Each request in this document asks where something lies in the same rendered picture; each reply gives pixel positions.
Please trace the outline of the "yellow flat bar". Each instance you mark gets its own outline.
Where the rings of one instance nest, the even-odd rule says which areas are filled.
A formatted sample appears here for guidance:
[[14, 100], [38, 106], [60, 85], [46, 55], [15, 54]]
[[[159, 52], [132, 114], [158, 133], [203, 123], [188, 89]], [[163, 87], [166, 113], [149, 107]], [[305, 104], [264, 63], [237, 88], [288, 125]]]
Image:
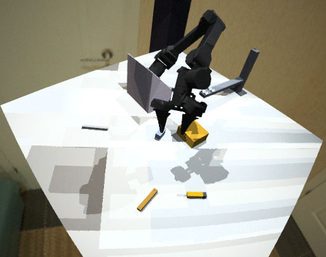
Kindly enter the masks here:
[[152, 191], [148, 194], [148, 196], [142, 201], [142, 203], [138, 205], [137, 210], [141, 211], [150, 202], [152, 197], [155, 196], [157, 191], [158, 190], [156, 188], [153, 188]]

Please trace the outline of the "yellow screwdriver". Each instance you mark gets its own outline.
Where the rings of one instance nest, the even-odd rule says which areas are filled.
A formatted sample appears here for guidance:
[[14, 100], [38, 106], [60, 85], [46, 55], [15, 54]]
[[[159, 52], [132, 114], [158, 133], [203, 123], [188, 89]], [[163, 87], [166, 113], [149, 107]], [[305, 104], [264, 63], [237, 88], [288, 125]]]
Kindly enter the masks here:
[[186, 193], [187, 198], [206, 198], [207, 197], [207, 193], [204, 191], [198, 191], [198, 192], [191, 192], [188, 191]]

